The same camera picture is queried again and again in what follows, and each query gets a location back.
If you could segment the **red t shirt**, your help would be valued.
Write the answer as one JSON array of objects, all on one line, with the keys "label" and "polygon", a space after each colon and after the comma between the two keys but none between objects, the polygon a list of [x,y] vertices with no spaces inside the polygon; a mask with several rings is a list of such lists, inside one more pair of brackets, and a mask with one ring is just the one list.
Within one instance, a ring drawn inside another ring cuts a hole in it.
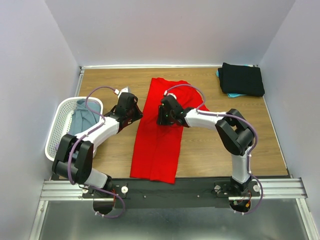
[{"label": "red t shirt", "polygon": [[186,81],[168,81],[152,78],[143,117],[140,119],[131,161],[130,177],[174,184],[181,149],[182,126],[157,124],[158,109],[164,92],[187,84]]}]

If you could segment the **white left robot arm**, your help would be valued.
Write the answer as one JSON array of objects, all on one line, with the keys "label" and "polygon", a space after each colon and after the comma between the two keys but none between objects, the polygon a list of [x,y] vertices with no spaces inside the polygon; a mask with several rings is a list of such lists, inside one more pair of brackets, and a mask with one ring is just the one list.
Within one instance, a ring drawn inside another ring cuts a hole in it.
[{"label": "white left robot arm", "polygon": [[107,197],[113,191],[113,186],[111,176],[93,168],[97,147],[143,117],[137,96],[126,89],[116,90],[115,93],[118,102],[105,115],[90,107],[89,99],[85,98],[84,109],[88,110],[96,123],[75,135],[69,132],[63,135],[52,164],[54,174],[67,178],[73,185],[91,186],[101,198]]}]

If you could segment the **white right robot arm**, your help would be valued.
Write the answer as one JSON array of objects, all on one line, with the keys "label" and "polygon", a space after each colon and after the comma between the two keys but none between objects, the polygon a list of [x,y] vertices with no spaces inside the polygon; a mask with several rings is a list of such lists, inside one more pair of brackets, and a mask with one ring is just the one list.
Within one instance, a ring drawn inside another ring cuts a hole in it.
[{"label": "white right robot arm", "polygon": [[247,192],[251,176],[251,152],[257,145],[257,132],[234,108],[227,112],[211,112],[186,107],[174,94],[166,93],[158,108],[157,124],[216,130],[223,146],[231,154],[232,175],[228,192],[241,196]]}]

